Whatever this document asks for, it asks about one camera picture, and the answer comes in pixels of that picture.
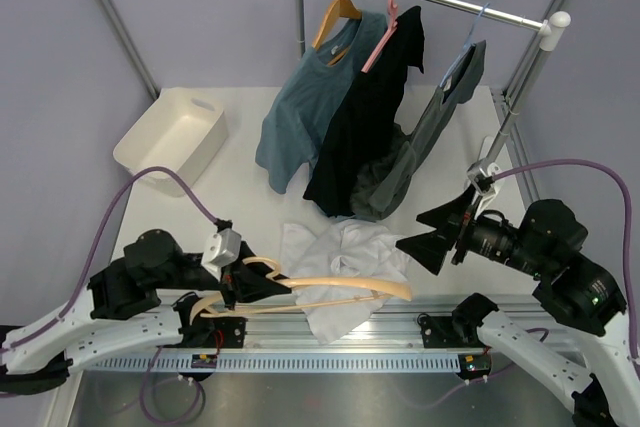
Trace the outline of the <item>white t shirt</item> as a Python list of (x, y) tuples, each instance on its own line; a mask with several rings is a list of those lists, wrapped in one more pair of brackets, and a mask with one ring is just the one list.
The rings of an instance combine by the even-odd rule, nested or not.
[[(395, 247), (400, 238), (387, 227), (371, 222), (341, 221), (320, 235), (303, 225), (288, 223), (281, 239), (282, 273), (289, 278), (368, 277), (405, 283), (411, 259)], [(369, 292), (319, 286), (294, 293), (312, 300), (330, 300), (339, 294)]]

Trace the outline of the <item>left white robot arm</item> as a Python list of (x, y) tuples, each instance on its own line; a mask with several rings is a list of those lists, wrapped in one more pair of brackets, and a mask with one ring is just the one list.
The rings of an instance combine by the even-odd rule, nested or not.
[(1, 329), (1, 394), (26, 396), (63, 385), (98, 362), (135, 350), (233, 347), (237, 322), (197, 308), (204, 293), (234, 310), (286, 295), (273, 273), (230, 228), (210, 235), (200, 253), (183, 251), (164, 230), (143, 233), (122, 257), (95, 273), (67, 305), (23, 327)]

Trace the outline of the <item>beige plastic hanger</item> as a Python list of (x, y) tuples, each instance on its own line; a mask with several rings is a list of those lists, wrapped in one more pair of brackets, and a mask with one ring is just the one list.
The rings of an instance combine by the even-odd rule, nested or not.
[[(280, 274), (282, 273), (281, 264), (276, 261), (280, 267)], [(192, 324), (197, 318), (204, 319), (217, 319), (222, 317), (241, 317), (249, 318), (262, 314), (304, 311), (311, 308), (323, 308), (339, 305), (357, 304), (376, 300), (385, 300), (392, 297), (396, 297), (405, 301), (411, 301), (413, 294), (410, 285), (405, 283), (393, 282), (389, 280), (376, 279), (376, 278), (361, 278), (361, 277), (310, 277), (310, 278), (288, 278), (284, 280), (276, 281), (292, 290), (299, 290), (309, 287), (345, 287), (359, 290), (366, 290), (370, 292), (369, 296), (354, 296), (348, 299), (340, 299), (334, 301), (315, 302), (308, 304), (291, 304), (279, 307), (266, 307), (266, 308), (247, 308), (246, 306), (240, 307), (236, 310), (223, 310), (218, 311), (214, 308), (214, 305), (222, 300), (221, 294), (214, 294), (212, 296), (204, 297), (198, 300), (191, 308), (189, 315), (189, 323)]]

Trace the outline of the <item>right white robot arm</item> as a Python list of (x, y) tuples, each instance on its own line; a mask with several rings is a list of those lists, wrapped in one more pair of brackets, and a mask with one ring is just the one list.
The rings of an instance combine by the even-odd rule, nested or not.
[(501, 352), (561, 401), (577, 426), (638, 425), (631, 303), (614, 277), (582, 254), (587, 229), (557, 199), (531, 204), (518, 226), (480, 204), (468, 188), (419, 214), (417, 222), (430, 232), (403, 238), (397, 248), (434, 275), (446, 260), (457, 265), (473, 253), (530, 276), (537, 283), (533, 297), (574, 337), (587, 364), (575, 364), (531, 337), (480, 293), (451, 312), (449, 334), (462, 344)]

